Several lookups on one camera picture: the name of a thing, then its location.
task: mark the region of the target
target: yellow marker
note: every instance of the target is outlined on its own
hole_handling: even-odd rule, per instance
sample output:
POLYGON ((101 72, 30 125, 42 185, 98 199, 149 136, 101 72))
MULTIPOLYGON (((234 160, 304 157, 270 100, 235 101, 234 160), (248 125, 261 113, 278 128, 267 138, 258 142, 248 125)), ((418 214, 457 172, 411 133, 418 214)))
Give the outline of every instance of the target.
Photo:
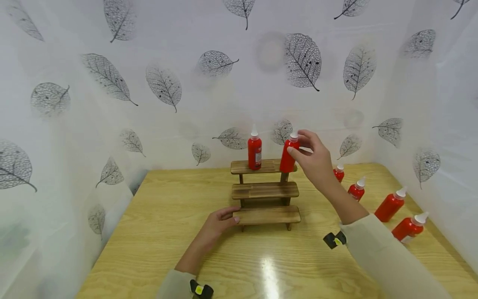
POLYGON ((204 288, 202 286, 197 286, 195 293, 198 295, 202 295, 204 288))

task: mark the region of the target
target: wooden shelf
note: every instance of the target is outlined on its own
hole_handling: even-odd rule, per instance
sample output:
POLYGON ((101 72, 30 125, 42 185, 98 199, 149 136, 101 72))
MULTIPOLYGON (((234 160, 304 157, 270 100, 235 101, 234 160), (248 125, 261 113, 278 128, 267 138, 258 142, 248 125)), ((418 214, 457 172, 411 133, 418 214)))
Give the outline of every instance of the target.
POLYGON ((232 199, 266 199, 298 197, 295 182, 250 183, 232 185, 232 199))
MULTIPOLYGON (((246 161, 232 161, 231 162, 231 173, 234 175, 243 175, 250 173, 273 173, 280 172, 279 165, 281 164, 280 159, 266 159, 262 161, 262 166, 259 170, 250 170, 249 164, 246 161)), ((294 165, 294 171, 297 171, 297 166, 294 165)))
POLYGON ((233 212, 233 216, 239 216, 237 225, 258 225, 270 223, 298 223, 301 221, 299 208, 296 206, 272 207, 272 208, 244 208, 233 212))

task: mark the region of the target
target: wooden step shelf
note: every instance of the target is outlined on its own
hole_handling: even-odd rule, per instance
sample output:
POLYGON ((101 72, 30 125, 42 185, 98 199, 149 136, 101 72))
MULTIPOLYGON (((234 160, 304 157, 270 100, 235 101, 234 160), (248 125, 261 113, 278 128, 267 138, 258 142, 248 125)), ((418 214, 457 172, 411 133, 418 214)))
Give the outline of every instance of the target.
POLYGON ((261 168, 258 170, 249 169, 247 161, 232 161, 231 173, 239 175, 239 184, 232 185, 232 199, 239 199, 240 211, 234 212, 234 216, 239 216, 238 225, 242 226, 242 231, 246 225, 258 225, 267 223, 285 223, 287 230, 291 230, 291 223, 300 222, 301 217, 299 208, 291 206, 291 198, 299 196, 299 189, 295 182, 289 182, 289 174, 282 173, 279 170, 280 159, 267 159, 262 161, 261 168), (270 183, 249 183, 244 184, 244 174, 255 173, 281 173, 280 182, 270 183), (266 199, 267 205, 276 205, 272 199, 279 198, 281 204, 272 207, 258 207, 258 199, 266 199), (250 202, 254 202, 254 208, 250 208, 250 202))
POLYGON ((291 223, 299 223, 301 221, 299 208, 296 206, 271 207, 271 208, 255 208, 241 209, 233 212, 233 216, 239 217, 239 223, 242 228, 246 225, 285 223, 287 230, 291 230, 291 223))
POLYGON ((232 185, 232 199, 267 199, 277 197, 298 197, 295 182, 250 183, 232 185))

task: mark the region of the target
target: bottle label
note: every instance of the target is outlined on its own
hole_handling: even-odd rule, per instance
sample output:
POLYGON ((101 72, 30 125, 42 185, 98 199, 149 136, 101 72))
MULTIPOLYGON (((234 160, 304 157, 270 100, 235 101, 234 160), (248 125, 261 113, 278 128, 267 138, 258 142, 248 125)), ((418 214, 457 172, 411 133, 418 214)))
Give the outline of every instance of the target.
POLYGON ((403 244, 408 244, 411 240, 413 240, 414 237, 411 237, 411 236, 406 236, 405 238, 403 238, 400 242, 402 242, 403 244))
POLYGON ((256 152, 256 166, 261 165, 262 162, 262 147, 260 147, 256 152))

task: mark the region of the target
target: sleeve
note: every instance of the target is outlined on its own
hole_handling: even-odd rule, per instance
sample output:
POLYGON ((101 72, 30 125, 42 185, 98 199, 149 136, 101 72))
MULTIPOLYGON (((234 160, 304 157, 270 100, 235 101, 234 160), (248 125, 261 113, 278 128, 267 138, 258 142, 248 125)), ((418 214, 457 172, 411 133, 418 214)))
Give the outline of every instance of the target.
POLYGON ((375 215, 340 228, 350 254, 389 298, 451 298, 375 215))
POLYGON ((191 299, 193 297, 189 284, 191 279, 196 279, 196 276, 170 270, 159 287, 156 299, 191 299))

